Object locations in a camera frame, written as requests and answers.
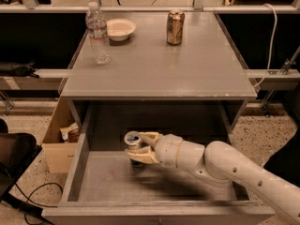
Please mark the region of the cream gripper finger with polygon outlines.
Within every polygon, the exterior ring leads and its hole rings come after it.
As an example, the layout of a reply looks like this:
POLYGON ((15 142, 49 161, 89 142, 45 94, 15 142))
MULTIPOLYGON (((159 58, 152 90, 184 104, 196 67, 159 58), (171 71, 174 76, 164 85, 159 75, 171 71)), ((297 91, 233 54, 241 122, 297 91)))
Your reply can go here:
POLYGON ((162 137, 162 134, 154 131, 150 132, 140 132, 140 137, 143 143, 154 148, 158 140, 162 137))
POLYGON ((150 146, 145 146, 137 150, 126 150, 127 156, 143 164, 159 164, 155 151, 150 146))

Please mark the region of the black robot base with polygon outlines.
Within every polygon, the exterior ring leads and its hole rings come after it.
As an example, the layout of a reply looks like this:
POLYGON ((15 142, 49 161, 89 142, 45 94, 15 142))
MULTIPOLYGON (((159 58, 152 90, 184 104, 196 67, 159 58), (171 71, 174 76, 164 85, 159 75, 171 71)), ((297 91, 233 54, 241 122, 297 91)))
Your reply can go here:
POLYGON ((293 118, 298 126, 289 141, 271 156, 264 168, 282 179, 300 187, 300 87, 286 95, 292 109, 293 118))

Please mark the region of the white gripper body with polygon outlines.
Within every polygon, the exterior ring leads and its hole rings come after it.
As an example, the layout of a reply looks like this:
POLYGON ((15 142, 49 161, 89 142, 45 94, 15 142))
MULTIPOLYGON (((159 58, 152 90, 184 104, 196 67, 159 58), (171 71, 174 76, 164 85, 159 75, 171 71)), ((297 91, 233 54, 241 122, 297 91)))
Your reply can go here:
POLYGON ((182 141, 181 137, 172 134, 162 136, 155 146, 158 162, 163 166, 175 167, 177 150, 182 141))

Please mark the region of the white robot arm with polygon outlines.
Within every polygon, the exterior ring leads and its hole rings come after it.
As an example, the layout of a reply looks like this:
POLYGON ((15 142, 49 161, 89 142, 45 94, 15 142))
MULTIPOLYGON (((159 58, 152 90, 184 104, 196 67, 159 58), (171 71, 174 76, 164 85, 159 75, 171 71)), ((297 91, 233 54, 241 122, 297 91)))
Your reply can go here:
POLYGON ((124 142, 127 156, 134 161, 177 168, 215 187, 237 183, 291 224, 300 225, 300 187, 265 170, 225 142, 202 145, 172 134, 138 131, 128 132, 124 142))

